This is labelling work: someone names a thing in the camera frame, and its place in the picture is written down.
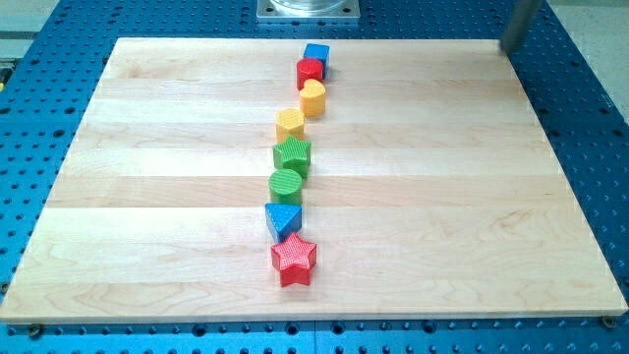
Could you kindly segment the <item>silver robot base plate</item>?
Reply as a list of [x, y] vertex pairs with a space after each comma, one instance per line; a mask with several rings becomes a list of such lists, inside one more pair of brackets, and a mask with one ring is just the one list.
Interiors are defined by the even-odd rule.
[[257, 18], [266, 21], [356, 20], [360, 16], [359, 0], [257, 0]]

